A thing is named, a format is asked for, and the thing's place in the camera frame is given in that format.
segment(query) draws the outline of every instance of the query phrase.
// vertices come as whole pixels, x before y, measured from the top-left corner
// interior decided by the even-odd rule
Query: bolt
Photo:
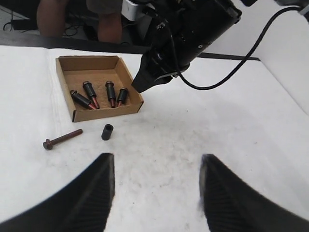
[[[106,91],[107,91],[107,98],[108,101],[111,103],[111,107],[116,107],[116,94],[114,89],[114,83],[111,81],[106,82],[105,84]]]
[[[67,141],[69,139],[72,139],[72,138],[82,134],[82,133],[83,133],[83,130],[79,129],[79,130],[73,131],[73,132],[71,132],[69,134],[63,135],[63,136],[61,136],[59,138],[56,138],[54,140],[46,139],[46,142],[43,143],[43,147],[46,150],[52,150],[54,145],[57,145],[57,144],[62,143],[62,142],[65,142],[65,141]]]
[[[97,109],[99,109],[100,105],[98,104],[98,101],[97,101],[97,94],[96,94],[95,90],[93,89],[92,84],[89,81],[85,81],[83,83],[83,88],[84,88],[88,98],[91,99],[93,101],[95,107]]]
[[[96,107],[92,104],[92,102],[85,98],[82,94],[79,94],[76,90],[71,90],[70,94],[72,96],[73,101],[77,104],[81,105],[86,109],[96,110]]]
[[[126,103],[127,94],[128,94],[127,88],[120,89],[119,96],[118,96],[118,99],[117,99],[117,102],[118,102],[117,107],[120,107],[122,104]]]

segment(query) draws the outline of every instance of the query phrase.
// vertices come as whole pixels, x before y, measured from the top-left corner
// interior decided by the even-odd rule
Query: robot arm
[[[257,0],[241,1],[251,6]],[[142,56],[132,84],[138,92],[166,84],[184,72],[192,60],[241,17],[241,11],[231,0],[124,0],[125,16],[130,12],[128,3],[135,6],[134,15],[143,13],[156,23],[152,47]],[[277,3],[299,6],[295,9],[309,19],[309,0],[277,0]]]

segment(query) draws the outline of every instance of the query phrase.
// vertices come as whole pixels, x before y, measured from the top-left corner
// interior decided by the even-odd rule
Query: black wire
[[[83,25],[86,25],[86,23],[82,20],[80,14],[79,14],[79,17],[76,16],[73,12],[69,12],[71,15],[73,15],[77,20],[78,20],[78,24],[71,24],[68,28],[65,29],[65,32],[64,34],[68,37],[72,37],[74,35],[77,35],[78,34],[78,29],[83,26]],[[68,34],[67,31],[68,30],[75,30],[75,32],[73,34]]]
[[[13,10],[11,10],[11,29],[10,31],[13,30]]]
[[[6,23],[6,24],[3,25],[3,31],[5,31],[5,27],[6,27],[7,25],[9,25],[9,24],[11,24],[11,22],[8,22],[8,23]]]
[[[292,7],[287,7],[284,8],[282,10],[279,10],[278,12],[276,12],[271,18],[270,20],[266,23],[264,29],[262,30],[260,36],[258,37],[258,39],[256,40],[255,44],[253,45],[253,47],[251,48],[251,50],[248,52],[248,54],[243,58],[243,60],[220,82],[218,82],[215,85],[212,86],[208,86],[208,87],[198,87],[195,86],[193,84],[191,84],[190,82],[188,82],[184,76],[182,75],[180,68],[179,68],[179,64],[178,64],[178,59],[177,59],[177,54],[176,54],[176,49],[175,49],[175,43],[174,43],[174,38],[173,38],[173,34],[170,30],[170,27],[168,25],[168,21],[165,19],[164,23],[166,24],[166,28],[169,31],[170,34],[170,41],[171,41],[171,47],[172,47],[172,51],[173,51],[173,56],[174,56],[174,62],[175,62],[175,67],[176,67],[176,71],[177,71],[177,75],[182,79],[183,82],[185,82],[189,87],[194,88],[196,90],[210,90],[210,89],[214,89],[219,87],[220,85],[224,84],[226,81],[228,81],[241,67],[242,65],[249,59],[249,57],[253,54],[253,52],[256,50],[256,48],[258,47],[258,45],[260,44],[261,40],[263,39],[263,37],[265,36],[267,30],[269,29],[270,25],[273,23],[273,21],[281,14],[283,14],[284,12],[287,11],[300,11],[301,8],[300,7],[296,7],[296,6],[292,6]]]

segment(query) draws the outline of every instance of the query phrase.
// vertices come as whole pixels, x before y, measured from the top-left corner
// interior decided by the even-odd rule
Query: black cable
[[[170,34],[170,41],[171,41],[171,47],[172,47],[172,51],[173,51],[173,56],[174,56],[174,62],[175,62],[175,67],[176,67],[176,71],[177,71],[177,75],[182,79],[183,82],[185,82],[189,87],[194,88],[196,90],[210,90],[210,89],[214,89],[219,87],[220,85],[224,84],[226,81],[228,81],[241,67],[242,65],[249,59],[249,57],[253,54],[253,52],[256,50],[256,48],[258,47],[258,45],[260,44],[261,40],[263,39],[263,37],[265,36],[267,30],[269,29],[270,25],[273,23],[273,21],[281,14],[283,14],[284,12],[287,11],[300,11],[301,8],[300,7],[296,7],[296,6],[291,6],[291,7],[287,7],[284,8],[282,10],[279,10],[278,12],[276,12],[271,18],[270,20],[266,23],[264,29],[262,30],[260,36],[258,37],[258,39],[256,40],[255,44],[253,45],[253,47],[251,48],[251,50],[248,52],[248,54],[243,58],[243,60],[220,82],[218,82],[215,85],[212,86],[208,86],[208,87],[198,87],[195,86],[193,84],[191,84],[190,82],[188,82],[184,76],[182,75],[180,68],[179,68],[179,64],[178,64],[178,59],[177,59],[177,54],[176,54],[176,49],[175,49],[175,43],[174,43],[174,38],[173,38],[173,33],[170,30],[169,27],[169,23],[168,21],[165,19],[164,23],[166,24],[166,28],[169,31]]]
[[[5,27],[6,27],[7,25],[9,25],[9,24],[11,24],[11,22],[8,22],[8,23],[6,23],[6,24],[3,25],[3,31],[5,31]]]

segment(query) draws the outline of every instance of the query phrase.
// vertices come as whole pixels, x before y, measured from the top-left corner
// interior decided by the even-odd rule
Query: white surface
[[[282,7],[273,0],[258,0],[242,10],[239,23],[216,40],[206,52],[246,55],[255,43],[266,22]],[[297,12],[280,15],[253,54],[259,57],[284,86],[299,106],[309,115],[309,25]]]
[[[309,118],[261,62],[249,61],[216,90],[196,91],[176,79],[143,93],[138,114],[71,123],[55,58],[93,54],[106,55],[0,47],[0,221],[47,199],[104,152],[115,154],[116,196],[107,232],[208,231],[198,207],[205,153],[309,219]],[[119,55],[134,76],[140,55]],[[237,62],[198,58],[185,76],[212,84]],[[115,130],[103,142],[107,123]],[[44,139],[78,128],[83,135],[43,149]]]

